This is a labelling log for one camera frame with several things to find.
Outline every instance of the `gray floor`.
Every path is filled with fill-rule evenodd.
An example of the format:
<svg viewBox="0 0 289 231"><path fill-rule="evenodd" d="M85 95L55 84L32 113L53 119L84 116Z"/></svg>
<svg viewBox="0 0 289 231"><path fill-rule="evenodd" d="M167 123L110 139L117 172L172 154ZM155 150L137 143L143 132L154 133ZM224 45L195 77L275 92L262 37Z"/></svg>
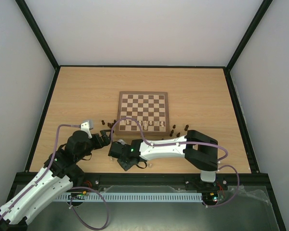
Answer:
<svg viewBox="0 0 289 231"><path fill-rule="evenodd" d="M208 209L200 203L108 203L111 217L105 231L278 230L271 205L258 195L242 193L227 205ZM83 203L76 210L91 226L99 228L105 222L103 203ZM51 203L28 227L28 231L86 230L65 202Z"/></svg>

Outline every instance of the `chessboard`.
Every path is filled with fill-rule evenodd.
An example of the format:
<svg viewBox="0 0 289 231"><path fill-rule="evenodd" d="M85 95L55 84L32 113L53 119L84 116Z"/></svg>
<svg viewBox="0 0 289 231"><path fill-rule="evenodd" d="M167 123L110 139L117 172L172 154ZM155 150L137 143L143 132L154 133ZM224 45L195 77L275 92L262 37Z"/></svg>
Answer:
<svg viewBox="0 0 289 231"><path fill-rule="evenodd" d="M118 120L131 117L137 120L145 135L169 135L169 110L167 92L121 91ZM140 134L134 121L123 120L116 126L118 135Z"/></svg>

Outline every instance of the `wooden tabletop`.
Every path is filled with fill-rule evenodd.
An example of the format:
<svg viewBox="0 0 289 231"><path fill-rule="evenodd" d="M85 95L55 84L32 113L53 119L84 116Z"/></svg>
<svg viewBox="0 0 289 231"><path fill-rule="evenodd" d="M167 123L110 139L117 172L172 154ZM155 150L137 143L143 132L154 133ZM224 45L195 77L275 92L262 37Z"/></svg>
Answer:
<svg viewBox="0 0 289 231"><path fill-rule="evenodd" d="M117 117L119 92L165 91L168 93L170 124L175 134L189 129L202 132L229 151L220 164L233 165L239 173L250 173L242 138L236 121L222 69L193 68L123 68L123 67L61 67L53 96L40 134L30 171L38 171L51 154L55 133L60 124L80 124L93 119L92 133L108 129L107 122ZM61 128L59 144L66 143L75 129ZM147 139L169 139L152 136ZM137 136L116 136L127 143ZM80 161L84 172L124 173L116 160L108 156L110 145L93 151L90 161ZM183 158L148 161L151 167L132 167L126 173L199 173ZM233 173L230 168L221 170Z"/></svg>

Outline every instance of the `perforated metal strip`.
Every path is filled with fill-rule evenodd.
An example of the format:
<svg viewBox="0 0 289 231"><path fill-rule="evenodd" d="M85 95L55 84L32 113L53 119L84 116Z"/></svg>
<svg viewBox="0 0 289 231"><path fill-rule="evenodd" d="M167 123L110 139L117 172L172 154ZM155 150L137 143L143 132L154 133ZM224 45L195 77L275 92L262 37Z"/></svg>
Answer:
<svg viewBox="0 0 289 231"><path fill-rule="evenodd" d="M54 201L66 202L70 200L71 193L64 193ZM201 193L122 193L105 192L102 194L107 202L202 202ZM100 197L94 193L89 196L79 196L73 201L101 202Z"/></svg>

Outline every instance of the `gray wall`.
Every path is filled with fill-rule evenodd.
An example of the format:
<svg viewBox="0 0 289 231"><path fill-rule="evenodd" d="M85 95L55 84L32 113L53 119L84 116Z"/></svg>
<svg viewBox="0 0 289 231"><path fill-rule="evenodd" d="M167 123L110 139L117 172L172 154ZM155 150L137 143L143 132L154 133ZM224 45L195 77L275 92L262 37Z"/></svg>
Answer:
<svg viewBox="0 0 289 231"><path fill-rule="evenodd" d="M26 0L60 64L227 65L262 0Z"/></svg>
<svg viewBox="0 0 289 231"><path fill-rule="evenodd" d="M289 230L289 0L273 1L232 77L261 172Z"/></svg>
<svg viewBox="0 0 289 231"><path fill-rule="evenodd" d="M0 0L0 206L23 171L53 67L14 0Z"/></svg>

